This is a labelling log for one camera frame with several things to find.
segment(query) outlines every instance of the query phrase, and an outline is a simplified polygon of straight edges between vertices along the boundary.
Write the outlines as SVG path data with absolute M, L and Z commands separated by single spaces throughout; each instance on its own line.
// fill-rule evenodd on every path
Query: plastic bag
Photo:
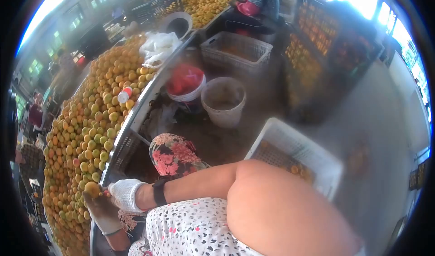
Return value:
M 201 84 L 204 72 L 185 63 L 178 64 L 171 78 L 166 82 L 166 90 L 173 96 L 186 95 L 197 89 Z
M 139 54 L 144 57 L 145 67 L 158 68 L 177 49 L 182 41 L 178 40 L 175 32 L 145 33 L 147 41 L 139 48 Z

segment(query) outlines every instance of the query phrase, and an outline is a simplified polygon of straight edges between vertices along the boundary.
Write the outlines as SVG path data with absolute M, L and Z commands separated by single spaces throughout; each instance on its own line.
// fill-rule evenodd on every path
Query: pile of oranges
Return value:
M 192 16 L 193 27 L 207 25 L 228 6 L 230 0 L 181 0 L 184 11 Z
M 157 72 L 142 66 L 139 47 L 145 41 L 133 36 L 92 61 L 84 83 L 63 102 L 47 134 L 42 202 L 64 255 L 89 255 L 90 215 L 82 192 L 99 183 L 119 130 Z M 119 103 L 118 94 L 128 86 L 130 99 Z

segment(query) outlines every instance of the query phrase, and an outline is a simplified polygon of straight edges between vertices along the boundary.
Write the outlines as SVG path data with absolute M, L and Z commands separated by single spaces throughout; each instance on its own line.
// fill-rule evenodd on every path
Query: black wristband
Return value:
M 158 179 L 153 184 L 154 201 L 156 202 L 157 207 L 167 204 L 166 199 L 164 197 L 163 189 L 164 189 L 164 184 L 168 181 L 169 179 Z

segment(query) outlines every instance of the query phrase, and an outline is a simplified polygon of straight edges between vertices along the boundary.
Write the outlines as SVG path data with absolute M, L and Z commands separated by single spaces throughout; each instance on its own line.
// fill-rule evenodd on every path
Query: hand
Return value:
M 237 6 L 237 0 L 230 0 L 228 4 L 230 4 L 231 7 L 235 7 Z
M 89 215 L 95 221 L 103 235 L 109 235 L 122 229 L 118 219 L 118 208 L 112 204 L 111 198 L 105 195 L 93 199 L 88 193 L 83 192 Z
M 109 184 L 109 193 L 114 199 L 112 202 L 121 210 L 131 213 L 142 213 L 144 210 L 136 204 L 136 192 L 148 183 L 143 183 L 138 179 L 122 179 Z

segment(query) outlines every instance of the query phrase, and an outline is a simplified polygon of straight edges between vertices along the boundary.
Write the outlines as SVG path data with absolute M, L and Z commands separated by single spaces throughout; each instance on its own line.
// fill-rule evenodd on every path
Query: red bag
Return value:
M 191 65 L 180 63 L 172 71 L 172 77 L 166 82 L 166 90 L 173 96 L 186 95 L 197 89 L 204 78 L 204 72 Z

